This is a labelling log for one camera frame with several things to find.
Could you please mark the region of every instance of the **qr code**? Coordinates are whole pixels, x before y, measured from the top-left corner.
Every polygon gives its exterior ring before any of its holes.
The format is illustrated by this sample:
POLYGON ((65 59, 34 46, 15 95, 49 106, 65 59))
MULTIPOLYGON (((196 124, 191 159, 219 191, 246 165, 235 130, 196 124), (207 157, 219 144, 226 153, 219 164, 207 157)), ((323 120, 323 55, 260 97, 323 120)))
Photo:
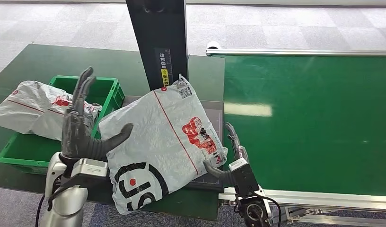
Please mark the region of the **qr code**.
POLYGON ((40 89, 41 84, 37 81, 34 81, 33 86, 36 87, 37 89, 40 89))
POLYGON ((186 85, 187 85, 186 80, 183 79, 182 77, 180 77, 179 80, 178 80, 178 83, 176 84, 176 88, 177 89, 181 89, 181 88, 183 88, 186 85))
POLYGON ((193 94, 192 91, 190 90, 190 87, 185 87, 183 89, 180 89, 178 92, 182 98, 189 97, 193 94))

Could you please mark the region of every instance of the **black metal pole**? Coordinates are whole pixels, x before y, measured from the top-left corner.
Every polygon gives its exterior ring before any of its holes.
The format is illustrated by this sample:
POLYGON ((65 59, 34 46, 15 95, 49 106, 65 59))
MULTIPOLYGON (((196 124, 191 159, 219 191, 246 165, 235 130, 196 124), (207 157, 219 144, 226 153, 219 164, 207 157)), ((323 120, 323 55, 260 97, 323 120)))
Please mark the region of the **black metal pole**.
POLYGON ((126 0, 150 90, 187 73, 184 0, 126 0))

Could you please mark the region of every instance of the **black robotic finger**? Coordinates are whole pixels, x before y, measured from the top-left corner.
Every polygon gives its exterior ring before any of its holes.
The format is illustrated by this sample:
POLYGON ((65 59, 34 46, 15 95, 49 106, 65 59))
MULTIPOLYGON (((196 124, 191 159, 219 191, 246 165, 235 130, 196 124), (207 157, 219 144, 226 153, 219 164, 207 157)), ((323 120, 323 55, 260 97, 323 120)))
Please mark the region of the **black robotic finger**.
POLYGON ((239 137, 236 134, 235 128, 229 122, 225 123, 225 127, 229 131, 228 139, 232 142, 232 147, 235 150, 240 145, 239 137))
POLYGON ((80 87, 79 96, 74 102, 75 110, 79 113, 80 116, 84 114, 84 101, 90 91, 91 85, 96 81, 95 76, 88 77, 80 87))
POLYGON ((82 72, 82 74, 80 75, 77 83, 76 83, 76 87, 75 87, 75 90, 73 91, 73 99, 76 100, 78 97, 79 97, 79 93, 80 93, 80 87, 81 85, 83 84, 83 82, 93 74, 93 68, 92 67, 88 67, 86 70, 84 70, 82 72))
POLYGON ((79 140, 79 134, 83 131, 80 127, 83 125, 82 117, 78 116, 76 111, 71 111, 64 117, 62 127, 61 150, 64 156, 74 158, 79 156, 79 150, 76 148, 75 140, 79 140))
POLYGON ((66 117, 70 112, 73 112, 75 111, 75 107, 72 105, 70 105, 66 110, 65 110, 65 113, 64 113, 64 116, 66 117))
POLYGON ((133 124, 128 123, 128 124, 124 125, 124 127, 121 129, 121 131, 117 135, 114 135, 113 137, 102 141, 103 150, 105 151, 105 153, 108 153, 109 151, 118 147, 125 140, 127 140, 132 132, 132 129, 133 129, 133 124))
POLYGON ((236 184, 236 181, 233 178, 233 175, 230 170, 222 171, 220 169, 217 169, 211 166, 211 162, 209 160, 204 160, 203 165, 209 174, 220 179, 224 184, 232 185, 232 186, 236 184))

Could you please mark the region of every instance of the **green bin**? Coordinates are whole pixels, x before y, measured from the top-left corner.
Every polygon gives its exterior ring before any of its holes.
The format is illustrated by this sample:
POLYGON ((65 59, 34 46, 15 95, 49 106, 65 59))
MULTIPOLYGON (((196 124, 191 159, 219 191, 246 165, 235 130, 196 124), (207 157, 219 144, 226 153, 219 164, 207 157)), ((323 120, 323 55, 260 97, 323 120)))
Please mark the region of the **green bin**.
MULTIPOLYGON (((72 94, 79 77, 55 76, 50 85, 72 94)), ((99 113, 91 136, 101 138, 97 132, 100 120, 122 106, 125 95, 118 79, 98 77, 91 86, 86 101, 98 103, 103 109, 99 113)), ((0 153, 0 163, 9 164, 24 173, 46 174, 48 163, 55 152, 61 150, 61 142, 34 134, 15 133, 0 153)))

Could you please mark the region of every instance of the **white plastic bag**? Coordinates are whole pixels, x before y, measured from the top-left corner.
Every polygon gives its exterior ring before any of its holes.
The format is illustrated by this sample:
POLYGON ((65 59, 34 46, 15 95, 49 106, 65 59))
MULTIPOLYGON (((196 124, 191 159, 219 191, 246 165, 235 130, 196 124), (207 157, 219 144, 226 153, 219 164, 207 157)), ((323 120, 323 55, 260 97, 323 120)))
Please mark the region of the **white plastic bag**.
POLYGON ((206 173, 203 160, 219 167, 227 150, 192 86, 183 77, 110 113, 100 123, 103 139, 126 123, 132 133, 107 154, 112 198, 120 214, 158 201, 206 173))
MULTIPOLYGON (((72 95, 37 81, 23 81, 0 104, 0 126, 22 134, 61 140, 63 114, 72 95)), ((85 102, 85 119, 94 120, 101 106, 85 102)))

